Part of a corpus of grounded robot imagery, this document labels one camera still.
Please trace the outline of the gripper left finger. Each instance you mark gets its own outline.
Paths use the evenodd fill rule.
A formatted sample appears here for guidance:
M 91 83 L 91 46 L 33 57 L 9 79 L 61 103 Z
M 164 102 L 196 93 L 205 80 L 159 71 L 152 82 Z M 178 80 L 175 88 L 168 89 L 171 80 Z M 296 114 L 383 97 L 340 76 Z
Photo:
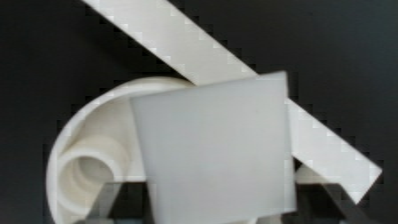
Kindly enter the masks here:
M 104 185 L 89 214 L 73 224 L 152 224 L 152 201 L 145 182 Z

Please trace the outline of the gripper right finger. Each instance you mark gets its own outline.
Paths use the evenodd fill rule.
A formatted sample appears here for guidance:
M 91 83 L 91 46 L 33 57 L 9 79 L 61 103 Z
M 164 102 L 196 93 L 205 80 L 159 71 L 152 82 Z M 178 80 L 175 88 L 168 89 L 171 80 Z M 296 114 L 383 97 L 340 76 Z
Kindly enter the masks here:
M 283 224 L 372 224 L 338 184 L 297 185 L 297 211 L 283 215 Z

